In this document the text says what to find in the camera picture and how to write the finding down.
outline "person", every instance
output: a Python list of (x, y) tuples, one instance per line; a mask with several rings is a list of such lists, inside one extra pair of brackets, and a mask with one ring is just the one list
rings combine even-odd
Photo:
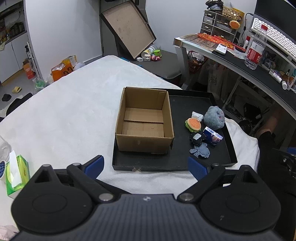
[(260, 149), (257, 172), (275, 194), (281, 204), (281, 214), (274, 230), (285, 240), (296, 239), (296, 179), (280, 164), (282, 156), (276, 148), (272, 133), (284, 109), (278, 107), (266, 123), (257, 131)]

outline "yellow slipper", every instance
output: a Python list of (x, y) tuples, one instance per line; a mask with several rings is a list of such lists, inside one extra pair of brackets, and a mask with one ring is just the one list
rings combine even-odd
[(16, 87), (12, 90), (12, 92), (13, 92), (13, 94), (16, 94), (16, 93), (19, 93), (21, 90), (22, 90), (22, 87), (16, 86)]

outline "black pants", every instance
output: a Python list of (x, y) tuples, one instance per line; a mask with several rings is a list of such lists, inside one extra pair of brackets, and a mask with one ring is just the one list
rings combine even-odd
[(272, 150), (275, 142), (269, 131), (259, 137), (258, 144), (258, 174), (281, 203), (281, 215), (274, 230), (285, 240), (293, 240), (296, 227), (296, 180), (280, 164), (281, 155)]

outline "white cabinet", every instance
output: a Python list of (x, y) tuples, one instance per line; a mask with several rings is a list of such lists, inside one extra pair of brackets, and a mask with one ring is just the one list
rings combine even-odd
[(5, 45), (4, 50), (0, 51), (0, 63), (1, 83), (20, 70), (11, 42)]
[(6, 9), (6, 2), (5, 0), (0, 4), (0, 12), (4, 11)]
[(12, 48), (15, 53), (15, 57), (17, 59), (17, 63), (20, 69), (22, 69), (23, 61), (28, 57), (25, 49), (25, 46), (27, 45), (27, 41), (28, 41), (27, 33), (11, 41)]
[(11, 7), (12, 5), (21, 2), (22, 0), (6, 0), (6, 8)]

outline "white blanket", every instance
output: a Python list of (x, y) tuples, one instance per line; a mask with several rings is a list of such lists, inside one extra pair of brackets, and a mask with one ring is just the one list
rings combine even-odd
[[(31, 176), (45, 163), (66, 168), (103, 155), (99, 179), (135, 194), (173, 193), (196, 180), (189, 172), (141, 173), (115, 171), (112, 152), (118, 107), (123, 87), (178, 88), (143, 68), (115, 56), (101, 58), (34, 95), (0, 123), (0, 135), (28, 162)], [(255, 168), (259, 148), (232, 120), (227, 127), (238, 163)], [(4, 183), (0, 182), (0, 225), (14, 224)]]

